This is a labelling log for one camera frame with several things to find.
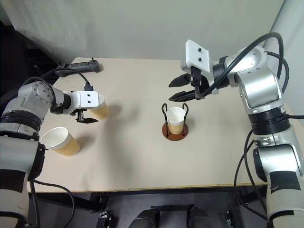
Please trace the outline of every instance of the robotic arm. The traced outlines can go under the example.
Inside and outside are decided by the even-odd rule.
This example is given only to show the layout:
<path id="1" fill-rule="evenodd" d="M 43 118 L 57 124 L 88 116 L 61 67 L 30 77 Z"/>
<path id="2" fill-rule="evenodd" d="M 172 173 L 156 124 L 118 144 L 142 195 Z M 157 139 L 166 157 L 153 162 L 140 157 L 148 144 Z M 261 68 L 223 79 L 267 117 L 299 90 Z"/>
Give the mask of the robotic arm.
<path id="1" fill-rule="evenodd" d="M 180 92 L 171 101 L 202 99 L 202 96 L 231 62 L 241 53 L 221 58 L 212 65 L 209 51 L 192 40 L 186 42 L 181 68 L 188 74 L 174 79 L 169 87 L 191 83 L 195 90 Z M 251 122 L 256 149 L 256 173 L 267 182 L 267 218 L 275 228 L 304 224 L 304 161 L 293 126 L 284 108 L 278 78 L 267 66 L 267 52 L 253 48 L 215 89 L 239 86 L 239 93 Z"/>
<path id="2" fill-rule="evenodd" d="M 0 121 L 0 224 L 24 227 L 28 220 L 27 182 L 42 170 L 45 146 L 39 130 L 50 109 L 54 114 L 78 114 L 81 123 L 97 120 L 84 118 L 83 111 L 100 105 L 96 91 L 62 92 L 43 81 L 24 85 L 18 97 L 6 106 Z"/>

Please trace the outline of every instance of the wire cup holder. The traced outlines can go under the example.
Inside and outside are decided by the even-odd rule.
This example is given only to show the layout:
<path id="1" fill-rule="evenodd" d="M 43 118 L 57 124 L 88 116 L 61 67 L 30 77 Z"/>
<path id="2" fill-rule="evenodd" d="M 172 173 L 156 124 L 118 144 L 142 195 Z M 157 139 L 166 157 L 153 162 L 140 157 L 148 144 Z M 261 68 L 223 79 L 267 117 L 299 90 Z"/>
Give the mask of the wire cup holder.
<path id="1" fill-rule="evenodd" d="M 164 103 L 161 106 L 161 111 L 162 111 L 162 113 L 165 117 L 165 124 L 162 126 L 162 134 L 169 140 L 178 141 L 178 140 L 181 140 L 181 139 L 185 138 L 188 134 L 189 129 L 188 129 L 188 126 L 186 125 L 186 118 L 187 118 L 187 114 L 188 114 L 188 111 L 189 111 L 189 107 L 186 103 L 183 103 L 182 108 L 186 111 L 185 116 L 184 116 L 183 129 L 182 129 L 180 134 L 172 134 L 169 130 L 168 118 L 167 118 L 167 115 L 166 115 L 166 112 L 168 111 L 168 106 L 167 106 L 166 103 Z"/>

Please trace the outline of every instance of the paper cup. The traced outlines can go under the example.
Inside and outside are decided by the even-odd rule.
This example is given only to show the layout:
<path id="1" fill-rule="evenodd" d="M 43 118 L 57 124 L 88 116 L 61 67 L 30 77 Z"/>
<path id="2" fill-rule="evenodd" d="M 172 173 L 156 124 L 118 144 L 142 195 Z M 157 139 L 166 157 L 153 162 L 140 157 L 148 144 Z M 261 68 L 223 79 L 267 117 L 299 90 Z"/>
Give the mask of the paper cup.
<path id="1" fill-rule="evenodd" d="M 172 134 L 180 134 L 182 132 L 185 114 L 186 111 L 178 107 L 170 108 L 166 112 L 169 130 Z"/>
<path id="2" fill-rule="evenodd" d="M 65 127 L 56 127 L 46 132 L 41 143 L 47 149 L 56 151 L 64 156 L 73 156 L 78 153 L 80 146 Z"/>
<path id="3" fill-rule="evenodd" d="M 99 104 L 98 108 L 92 108 L 90 111 L 100 120 L 109 117 L 110 112 L 102 95 L 99 95 Z"/>

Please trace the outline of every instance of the beige tabletop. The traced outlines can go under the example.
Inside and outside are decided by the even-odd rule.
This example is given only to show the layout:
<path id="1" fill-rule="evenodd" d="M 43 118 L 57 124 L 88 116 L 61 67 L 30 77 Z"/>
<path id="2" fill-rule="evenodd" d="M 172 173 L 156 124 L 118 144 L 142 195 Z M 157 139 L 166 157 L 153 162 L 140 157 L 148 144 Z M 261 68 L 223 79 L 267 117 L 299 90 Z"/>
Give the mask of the beige tabletop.
<path id="1" fill-rule="evenodd" d="M 76 58 L 73 63 L 89 61 Z M 103 66 L 99 73 L 85 73 L 94 90 L 102 94 L 111 116 L 97 123 L 77 123 L 75 116 L 48 113 L 40 136 L 53 127 L 66 127 L 80 143 L 80 152 L 64 157 L 46 151 L 39 181 L 55 183 L 73 192 L 146 190 L 190 187 L 233 186 L 238 161 L 243 153 L 250 124 L 237 88 L 223 88 L 218 95 L 188 101 L 188 136 L 178 142 L 162 135 L 168 108 L 182 103 L 168 100 L 176 92 L 192 87 L 168 88 L 183 74 L 175 60 L 97 58 Z M 83 91 L 78 75 L 60 78 L 54 87 L 63 91 Z M 89 111 L 85 117 L 93 117 Z M 304 128 L 294 125 L 302 151 Z M 252 152 L 248 163 L 256 182 Z M 249 185 L 242 164 L 239 185 Z M 62 190 L 36 185 L 39 192 Z"/>

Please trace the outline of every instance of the round brown base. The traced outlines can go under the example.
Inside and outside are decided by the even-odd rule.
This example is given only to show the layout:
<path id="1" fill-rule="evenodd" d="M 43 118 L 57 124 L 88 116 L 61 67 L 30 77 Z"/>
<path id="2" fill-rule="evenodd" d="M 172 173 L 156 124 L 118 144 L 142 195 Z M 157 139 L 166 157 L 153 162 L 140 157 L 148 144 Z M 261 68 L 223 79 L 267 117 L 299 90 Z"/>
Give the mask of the round brown base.
<path id="1" fill-rule="evenodd" d="M 169 139 L 171 141 L 182 140 L 188 134 L 188 126 L 187 126 L 187 124 L 185 124 L 185 135 L 182 135 L 182 132 L 179 134 L 172 134 L 169 129 L 168 129 L 168 133 L 169 133 L 169 135 L 166 136 L 167 135 L 167 126 L 166 126 L 166 123 L 164 123 L 164 125 L 162 126 L 162 134 L 163 134 L 163 136 L 165 136 L 166 139 Z"/>

